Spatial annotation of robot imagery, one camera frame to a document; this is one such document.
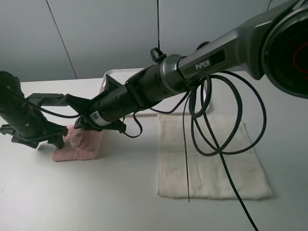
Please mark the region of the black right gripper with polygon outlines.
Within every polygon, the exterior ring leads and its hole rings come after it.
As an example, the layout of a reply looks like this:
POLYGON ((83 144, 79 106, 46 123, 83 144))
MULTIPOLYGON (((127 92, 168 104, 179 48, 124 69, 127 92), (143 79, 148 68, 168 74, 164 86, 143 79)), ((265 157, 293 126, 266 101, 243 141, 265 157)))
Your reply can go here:
POLYGON ((74 128, 84 130, 126 131, 126 125, 120 119, 141 108, 141 88, 139 86, 121 86, 112 92, 100 93, 92 99, 66 94, 63 105, 70 106, 79 115, 74 128))

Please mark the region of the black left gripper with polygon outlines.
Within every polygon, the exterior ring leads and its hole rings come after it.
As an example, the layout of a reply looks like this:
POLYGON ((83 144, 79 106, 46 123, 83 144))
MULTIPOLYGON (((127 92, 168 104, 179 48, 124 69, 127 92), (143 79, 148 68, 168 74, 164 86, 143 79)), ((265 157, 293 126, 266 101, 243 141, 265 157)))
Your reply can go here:
POLYGON ((40 142, 47 141, 59 150, 64 146, 68 128, 48 121, 40 110, 28 104, 2 103, 0 116, 7 122, 1 126, 1 134, 11 135, 14 143, 37 148, 40 142))

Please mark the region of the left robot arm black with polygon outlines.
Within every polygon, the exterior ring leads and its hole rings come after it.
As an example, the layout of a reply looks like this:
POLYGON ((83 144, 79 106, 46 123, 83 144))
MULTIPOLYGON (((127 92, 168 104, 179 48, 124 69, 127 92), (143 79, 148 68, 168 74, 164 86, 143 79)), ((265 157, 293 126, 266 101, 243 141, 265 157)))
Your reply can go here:
POLYGON ((7 122, 0 132, 11 135, 13 143, 36 149, 40 142, 63 148, 63 137, 68 128, 47 120, 43 113, 30 105, 25 98, 17 77, 1 71, 0 73, 0 116, 7 122))

